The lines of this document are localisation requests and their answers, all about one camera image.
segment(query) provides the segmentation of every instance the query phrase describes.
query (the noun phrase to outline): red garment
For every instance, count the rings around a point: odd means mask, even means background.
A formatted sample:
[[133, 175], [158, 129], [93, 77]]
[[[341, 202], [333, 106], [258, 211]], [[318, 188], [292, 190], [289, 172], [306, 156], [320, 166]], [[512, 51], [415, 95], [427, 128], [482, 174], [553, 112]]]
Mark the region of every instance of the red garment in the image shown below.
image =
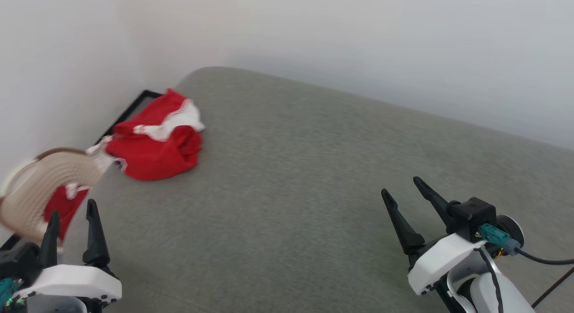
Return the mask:
[[88, 190], [78, 191], [73, 199], [68, 199], [66, 194], [66, 186], [61, 186], [57, 188], [43, 209], [43, 219], [46, 222], [50, 221], [50, 216], [52, 211], [58, 210], [60, 213], [60, 239], [64, 240], [66, 236], [66, 231], [70, 226], [70, 222], [74, 217], [74, 214], [82, 204], [82, 201], [88, 195]]
[[168, 90], [132, 120], [113, 128], [106, 153], [119, 158], [125, 174], [137, 180], [160, 180], [190, 170], [197, 164], [201, 149], [201, 135], [191, 125], [163, 128], [171, 131], [165, 141], [150, 133], [189, 103], [181, 94]]

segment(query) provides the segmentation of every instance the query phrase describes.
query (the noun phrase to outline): beige basket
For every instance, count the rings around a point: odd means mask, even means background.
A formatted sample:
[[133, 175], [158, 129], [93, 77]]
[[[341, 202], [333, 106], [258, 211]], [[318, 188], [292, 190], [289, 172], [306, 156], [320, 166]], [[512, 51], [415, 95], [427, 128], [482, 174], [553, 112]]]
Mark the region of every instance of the beige basket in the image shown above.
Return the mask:
[[43, 211], [56, 188], [70, 183], [93, 186], [101, 175], [83, 150], [44, 152], [10, 179], [0, 197], [0, 222], [20, 237], [40, 244], [45, 232]]

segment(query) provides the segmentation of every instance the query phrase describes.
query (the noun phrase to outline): teal connector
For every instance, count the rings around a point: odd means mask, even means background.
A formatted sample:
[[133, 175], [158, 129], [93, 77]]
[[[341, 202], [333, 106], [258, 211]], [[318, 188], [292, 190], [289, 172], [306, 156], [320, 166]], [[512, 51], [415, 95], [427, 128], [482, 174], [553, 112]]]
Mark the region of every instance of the teal connector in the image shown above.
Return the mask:
[[12, 298], [17, 290], [18, 286], [12, 278], [0, 280], [0, 303], [2, 307]]
[[511, 238], [508, 233], [488, 223], [480, 226], [480, 237], [504, 249], [504, 251], [511, 256], [515, 256], [517, 254], [515, 249], [520, 248], [520, 243]]

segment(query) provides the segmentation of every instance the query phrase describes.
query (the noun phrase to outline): gray table surface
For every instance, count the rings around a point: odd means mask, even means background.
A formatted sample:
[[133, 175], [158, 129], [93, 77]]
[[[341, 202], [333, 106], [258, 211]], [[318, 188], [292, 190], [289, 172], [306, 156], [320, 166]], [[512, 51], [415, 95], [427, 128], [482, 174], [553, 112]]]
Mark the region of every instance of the gray table surface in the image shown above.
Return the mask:
[[[108, 313], [445, 312], [409, 288], [380, 197], [427, 240], [443, 234], [413, 176], [496, 205], [533, 254], [574, 256], [570, 150], [245, 70], [202, 69], [176, 90], [207, 126], [198, 166], [156, 182], [111, 168], [90, 194], [123, 284]], [[65, 262], [81, 262], [85, 210]], [[568, 270], [497, 264], [530, 302]], [[567, 280], [538, 311], [572, 311], [573, 290]]]

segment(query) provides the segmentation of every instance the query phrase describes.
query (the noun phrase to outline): black cable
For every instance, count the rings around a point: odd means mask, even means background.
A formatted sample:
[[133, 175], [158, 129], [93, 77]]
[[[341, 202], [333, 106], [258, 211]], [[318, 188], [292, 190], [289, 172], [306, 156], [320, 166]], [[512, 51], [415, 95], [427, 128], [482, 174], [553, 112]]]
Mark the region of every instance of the black cable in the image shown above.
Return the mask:
[[482, 249], [476, 248], [474, 251], [479, 252], [482, 260], [486, 262], [486, 268], [488, 268], [490, 276], [492, 276], [492, 282], [494, 283], [494, 291], [496, 293], [496, 300], [498, 301], [498, 313], [504, 313], [504, 310], [502, 309], [502, 294], [500, 294], [500, 285], [498, 284], [498, 278], [496, 278], [496, 272], [494, 272], [494, 268], [492, 268], [488, 257], [486, 257], [486, 254], [484, 254]]
[[533, 256], [533, 255], [529, 254], [528, 252], [525, 252], [524, 250], [522, 250], [520, 248], [514, 248], [514, 251], [525, 256], [529, 260], [534, 260], [535, 262], [539, 262], [540, 264], [546, 264], [546, 265], [572, 265], [572, 264], [574, 264], [574, 259], [546, 260], [546, 259], [538, 258], [537, 256]]
[[574, 273], [574, 267], [572, 267], [570, 270], [568, 270], [568, 272], [566, 274], [564, 274], [564, 276], [562, 276], [559, 280], [557, 280], [553, 286], [550, 286], [550, 288], [547, 289], [547, 291], [544, 292], [544, 294], [540, 295], [540, 297], [533, 303], [532, 308], [537, 307], [538, 304], [540, 304], [540, 302], [542, 300], [544, 300], [556, 287], [558, 287], [560, 284], [562, 284], [562, 282], [564, 282], [564, 280], [566, 280], [566, 278], [568, 278], [568, 276], [572, 275], [572, 273]]

